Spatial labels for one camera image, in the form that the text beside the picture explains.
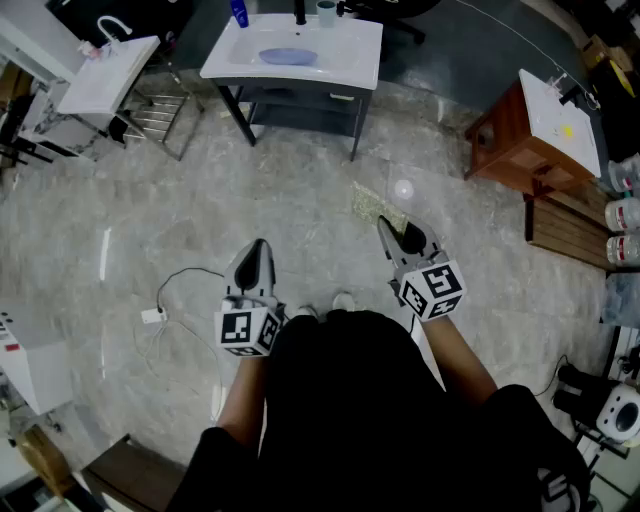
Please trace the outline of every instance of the cardboard box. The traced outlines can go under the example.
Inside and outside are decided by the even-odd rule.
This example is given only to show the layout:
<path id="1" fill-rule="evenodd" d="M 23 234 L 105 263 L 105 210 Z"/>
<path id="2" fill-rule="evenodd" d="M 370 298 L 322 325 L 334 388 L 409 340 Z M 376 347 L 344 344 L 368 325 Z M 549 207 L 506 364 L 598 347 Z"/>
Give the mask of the cardboard box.
<path id="1" fill-rule="evenodd" d="M 10 101 L 28 96 L 33 77 L 13 62 L 8 62 L 0 77 L 0 106 L 7 108 Z"/>
<path id="2" fill-rule="evenodd" d="M 591 71 L 605 59 L 614 61 L 625 73 L 633 71 L 633 62 L 627 52 L 619 46 L 609 48 L 602 39 L 594 35 L 582 49 L 582 60 Z"/>
<path id="3" fill-rule="evenodd" d="M 76 482 L 60 450 L 37 425 L 19 435 L 16 443 L 24 460 L 35 470 L 49 490 L 64 500 L 64 493 Z"/>
<path id="4" fill-rule="evenodd" d="M 627 55 L 624 48 L 616 46 L 609 49 L 611 51 L 611 59 L 620 67 L 625 73 L 633 71 L 633 61 L 631 57 Z"/>

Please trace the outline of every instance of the fiducial marker cube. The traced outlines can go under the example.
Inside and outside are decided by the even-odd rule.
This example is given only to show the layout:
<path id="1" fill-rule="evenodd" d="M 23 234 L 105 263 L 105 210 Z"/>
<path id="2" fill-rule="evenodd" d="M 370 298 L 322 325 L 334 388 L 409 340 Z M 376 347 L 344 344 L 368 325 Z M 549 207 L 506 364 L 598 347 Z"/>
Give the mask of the fiducial marker cube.
<path id="1" fill-rule="evenodd" d="M 214 314 L 216 345 L 240 357 L 268 356 L 281 322 L 267 307 Z"/>
<path id="2" fill-rule="evenodd" d="M 420 319 L 428 322 L 448 315 L 467 293 L 460 268 L 455 261 L 407 272 L 402 278 L 400 298 Z"/>

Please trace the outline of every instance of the bathroom vanity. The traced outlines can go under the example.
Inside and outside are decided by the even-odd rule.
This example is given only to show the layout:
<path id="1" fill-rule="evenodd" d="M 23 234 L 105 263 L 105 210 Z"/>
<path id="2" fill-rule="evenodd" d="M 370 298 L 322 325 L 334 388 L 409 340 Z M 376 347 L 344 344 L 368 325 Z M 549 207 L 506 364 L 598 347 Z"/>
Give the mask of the bathroom vanity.
<path id="1" fill-rule="evenodd" d="M 290 14 L 262 14 L 249 16 L 242 29 L 232 17 L 200 76 L 212 80 L 251 145 L 251 124 L 316 130 L 353 137 L 353 160 L 378 84 L 381 40 L 382 25 L 352 18 L 324 28 L 317 16 L 296 25 Z M 261 59 L 261 51 L 277 48 L 307 50 L 317 58 L 307 65 Z M 251 104 L 247 117 L 239 107 L 244 102 Z"/>

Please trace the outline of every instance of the wooden board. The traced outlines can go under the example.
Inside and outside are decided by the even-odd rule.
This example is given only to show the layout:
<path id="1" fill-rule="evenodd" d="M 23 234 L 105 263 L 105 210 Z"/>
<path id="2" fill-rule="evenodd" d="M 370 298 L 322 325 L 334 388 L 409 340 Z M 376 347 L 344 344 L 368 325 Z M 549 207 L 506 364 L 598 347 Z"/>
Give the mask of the wooden board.
<path id="1" fill-rule="evenodd" d="M 529 201 L 526 208 L 529 244 L 604 270 L 615 269 L 607 260 L 608 231 L 545 200 Z"/>
<path id="2" fill-rule="evenodd" d="M 569 190 L 551 192 L 544 199 L 608 230 L 604 208 L 613 199 L 593 182 Z"/>

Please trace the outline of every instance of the small sink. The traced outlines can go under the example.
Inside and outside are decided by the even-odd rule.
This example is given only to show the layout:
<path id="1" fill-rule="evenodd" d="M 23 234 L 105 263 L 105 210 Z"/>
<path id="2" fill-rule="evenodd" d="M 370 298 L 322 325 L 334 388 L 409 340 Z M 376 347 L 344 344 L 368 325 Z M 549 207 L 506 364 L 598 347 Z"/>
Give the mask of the small sink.
<path id="1" fill-rule="evenodd" d="M 336 18 L 323 28 L 317 16 L 296 25 L 292 14 L 249 16 L 240 28 L 235 18 L 220 35 L 205 62 L 203 78 L 292 78 L 375 89 L 378 84 L 382 25 L 352 18 Z M 311 65 L 267 64 L 260 52 L 272 48 L 299 48 L 318 55 Z"/>

